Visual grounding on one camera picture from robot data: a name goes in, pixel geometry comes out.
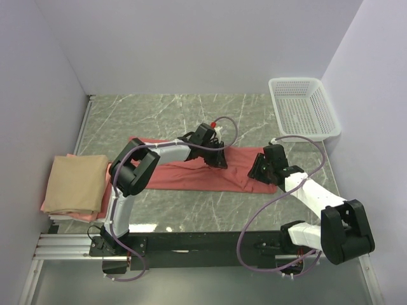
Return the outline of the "red t shirt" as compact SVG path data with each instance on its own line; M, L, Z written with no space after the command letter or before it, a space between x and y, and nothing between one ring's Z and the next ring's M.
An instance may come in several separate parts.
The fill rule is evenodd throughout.
M247 176L259 152L259 148L251 147L225 149L227 169L210 167L204 163L202 158L159 165L146 188L255 194L276 193L275 185L264 184Z

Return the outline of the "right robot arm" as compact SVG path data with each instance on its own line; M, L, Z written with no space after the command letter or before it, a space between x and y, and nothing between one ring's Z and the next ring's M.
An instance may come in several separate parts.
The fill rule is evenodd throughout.
M279 246L285 253L292 254L301 246L308 247L323 252L329 262L338 265L375 250L363 204L333 194L302 168L289 165L280 144L264 147L247 175L294 196L320 220L319 225L297 220L281 226Z

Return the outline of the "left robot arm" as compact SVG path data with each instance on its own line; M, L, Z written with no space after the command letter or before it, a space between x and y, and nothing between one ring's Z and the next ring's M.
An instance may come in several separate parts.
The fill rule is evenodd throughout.
M146 188L157 166L202 158L210 167L228 168L224 142L217 138L215 127L215 122L202 123L196 131L169 142L129 141L109 169L113 199L100 235L110 254L126 250L132 197Z

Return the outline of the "white plastic basket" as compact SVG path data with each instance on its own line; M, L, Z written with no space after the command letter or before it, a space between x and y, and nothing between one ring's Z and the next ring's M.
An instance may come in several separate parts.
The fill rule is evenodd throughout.
M268 82L284 142L337 137L341 127L324 85L317 78L272 78Z

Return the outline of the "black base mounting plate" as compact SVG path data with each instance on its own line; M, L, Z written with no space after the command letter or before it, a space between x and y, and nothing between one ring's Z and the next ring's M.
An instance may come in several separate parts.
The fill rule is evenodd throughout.
M238 232L127 233L121 245L112 238L94 236L89 256L102 259L108 274L151 268L235 267L241 263L271 269L310 251L284 245L279 231L249 231L239 245Z

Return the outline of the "aluminium rail frame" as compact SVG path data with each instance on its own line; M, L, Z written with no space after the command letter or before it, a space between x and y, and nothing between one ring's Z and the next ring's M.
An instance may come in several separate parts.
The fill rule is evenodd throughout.
M29 274L23 287L19 304L30 304L38 284L44 261L78 261L78 260L125 260L126 257L93 257L89 254L91 245L86 234L41 234L37 242ZM359 258L364 281L373 304L384 304L370 255Z

